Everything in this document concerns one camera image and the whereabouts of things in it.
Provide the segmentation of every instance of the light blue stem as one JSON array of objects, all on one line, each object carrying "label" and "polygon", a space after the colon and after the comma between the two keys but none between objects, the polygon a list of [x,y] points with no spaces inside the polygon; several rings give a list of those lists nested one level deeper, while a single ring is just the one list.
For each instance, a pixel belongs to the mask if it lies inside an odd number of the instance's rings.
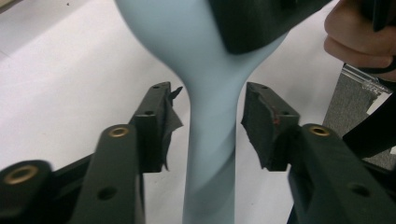
[{"label": "light blue stem", "polygon": [[183,224],[234,224],[238,97],[251,72],[286,35],[236,56],[223,47],[206,0],[116,2],[134,35],[175,71],[190,96]]}]

